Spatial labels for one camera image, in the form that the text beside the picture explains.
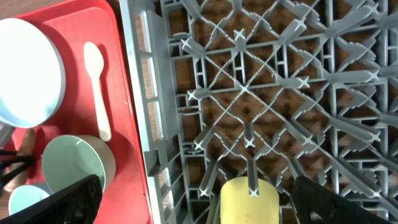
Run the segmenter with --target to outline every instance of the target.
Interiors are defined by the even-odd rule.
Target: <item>dish rack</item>
[[[242,175],[276,187],[281,223],[299,175],[398,223],[392,1],[153,2],[121,0],[154,223],[218,223]]]

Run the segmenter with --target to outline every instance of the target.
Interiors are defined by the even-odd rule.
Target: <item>yellow container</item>
[[[249,196],[247,177],[238,177],[221,188],[221,224],[279,223],[279,194],[275,187],[259,179],[260,196]]]

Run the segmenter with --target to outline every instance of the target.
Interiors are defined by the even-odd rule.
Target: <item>plastic grid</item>
[[[325,11],[325,15],[322,16],[315,10],[321,2]],[[142,117],[139,116],[141,113],[137,113],[138,119],[146,122],[143,124],[145,129],[140,128],[140,135],[146,160],[154,220],[161,223],[198,223],[203,220],[207,223],[217,223],[220,201],[213,186],[220,174],[225,180],[247,175],[248,194],[255,197],[259,194],[257,183],[259,175],[262,176],[260,178],[275,185],[281,195],[289,196],[289,190],[282,184],[282,179],[285,173],[290,172],[295,178],[299,175],[310,177],[320,185],[376,212],[390,222],[397,222],[398,203],[395,198],[398,196],[398,187],[396,185],[391,187],[391,184],[389,186],[388,180],[391,172],[398,172],[396,159],[398,141],[389,139],[389,131],[391,131],[389,126],[398,127],[396,114],[398,97],[390,94],[393,89],[398,88],[396,74],[398,9],[390,10],[387,0],[345,0],[345,3],[351,6],[350,11],[343,18],[334,19],[333,4],[335,2],[332,0],[315,0],[311,4],[290,0],[275,1],[262,15],[245,10],[242,0],[230,0],[231,12],[218,23],[214,23],[201,15],[202,10],[209,3],[211,3],[209,0],[201,4],[195,0],[161,0],[162,15],[166,19],[159,19],[157,22],[153,22],[157,16],[151,12],[154,10],[152,4],[142,2],[134,4],[129,1],[121,3],[129,58],[136,59],[138,55],[141,58],[156,56],[158,59],[154,58],[152,65],[154,67],[157,66],[156,60],[169,60],[171,71],[169,77],[173,80],[171,84],[175,93],[172,96],[164,89],[162,90],[168,84],[157,79],[160,77],[158,73],[168,73],[166,70],[160,72],[155,68],[153,77],[146,78],[142,66],[147,65],[129,60],[130,67],[138,71],[137,75],[132,76],[136,108],[142,107],[147,101],[153,102],[153,97],[148,94],[151,92],[147,88],[148,85],[151,86],[152,92],[154,89],[157,92],[155,95],[158,97],[155,97],[155,101],[159,104],[158,107],[164,107],[164,105],[176,107],[176,110],[171,112],[159,110],[157,113],[153,109],[145,110],[142,112]],[[156,52],[145,53],[143,52],[145,49],[138,49],[139,43],[136,37],[139,34],[136,32],[139,29],[135,29],[137,28],[133,24],[135,20],[132,20],[132,18],[135,19],[132,15],[134,15],[133,11],[137,11],[135,8],[138,5],[142,9],[138,12],[142,19],[140,22],[144,33],[147,32],[147,36],[144,37],[147,41],[145,43],[151,45],[153,50],[157,49]],[[278,6],[284,7],[297,17],[280,34],[267,20]],[[179,9],[187,11],[189,32],[172,35],[167,18],[171,11]],[[238,11],[250,17],[255,25],[252,30],[234,30],[234,35],[230,36],[224,27]],[[196,21],[204,22],[212,29],[205,45],[195,40]],[[160,31],[155,34],[159,26],[154,26],[154,24],[159,25],[162,22],[166,26],[165,34]],[[250,44],[251,38],[261,29],[273,35],[275,40]],[[307,29],[314,29],[316,34],[304,35]],[[362,42],[348,42],[341,37],[363,31],[369,31],[371,35]],[[164,55],[160,47],[154,48],[155,35],[161,36],[161,34],[167,37],[166,48],[170,58]],[[224,40],[232,43],[233,47],[210,50],[210,46],[220,35],[224,37]],[[315,40],[317,44],[312,51],[300,49],[294,44],[303,40]],[[164,49],[164,44],[157,44]],[[272,53],[267,58],[259,57],[251,51],[264,47],[272,48]],[[343,49],[348,55],[339,65],[336,59],[336,47]],[[303,58],[303,62],[294,71],[289,69],[289,51]],[[217,57],[224,53],[230,54],[230,58],[224,64],[212,59],[213,56]],[[245,73],[247,58],[260,65],[259,70],[251,76]],[[176,62],[186,59],[193,63],[195,88],[186,93],[176,93],[178,82]],[[355,62],[361,62],[368,69],[347,71],[347,68]],[[217,69],[212,79],[207,74],[206,65],[208,64]],[[309,66],[316,68],[316,75],[305,73],[303,75],[302,71]],[[272,81],[254,84],[255,79],[262,75],[263,70],[269,72]],[[221,77],[232,80],[233,87],[214,88]],[[319,88],[311,94],[306,93],[307,88],[316,85]],[[276,86],[279,89],[273,92],[269,100],[258,96],[259,91]],[[283,91],[292,91],[303,101],[288,118],[283,115],[283,111],[273,107]],[[351,96],[343,106],[338,99],[340,91]],[[228,102],[216,97],[217,94],[229,92],[236,94]],[[233,109],[235,102],[248,95],[261,104],[261,109],[250,120],[244,119],[242,114]],[[212,101],[221,110],[210,123],[204,114],[208,106],[206,101]],[[367,108],[373,115],[360,115],[355,118],[347,115],[358,108]],[[316,111],[328,120],[328,124],[317,133],[300,122],[300,117],[309,111]],[[271,138],[266,138],[255,128],[256,121],[268,112],[272,112],[284,123]],[[167,113],[177,116],[176,132],[170,130],[173,124],[169,121],[170,117],[166,116]],[[199,118],[201,131],[193,140],[188,140],[184,136],[186,130],[183,129],[183,118],[185,116]],[[229,116],[242,127],[242,131],[232,140],[227,137],[228,133],[218,128],[218,123],[223,116]],[[287,155],[279,147],[281,137],[285,133],[289,133],[301,145],[300,150],[293,156]],[[178,136],[178,143],[176,143],[176,138],[173,142],[174,134]],[[214,138],[218,139],[224,147],[222,154],[217,157],[209,153],[210,142]],[[350,139],[348,143],[340,144],[340,141],[347,138]],[[178,146],[177,151],[174,151],[173,145]],[[258,148],[258,150],[254,154],[247,153],[250,148]],[[330,162],[316,174],[309,175],[305,164],[300,162],[300,158],[314,153],[326,156]],[[273,178],[257,166],[257,161],[269,154],[276,154],[277,157],[285,160],[285,166],[279,169]],[[233,175],[221,164],[221,161],[230,155],[245,162],[244,168],[240,169],[237,175]],[[190,179],[190,173],[195,172],[189,166],[189,161],[192,160],[202,162],[205,167],[200,184],[193,184]],[[165,177],[165,183],[159,181],[159,174]],[[166,205],[162,206],[160,201],[166,201]],[[187,209],[182,207],[184,201],[187,203]],[[195,207],[202,208],[196,212]],[[291,208],[289,201],[281,200],[281,222],[283,213],[288,208]]]

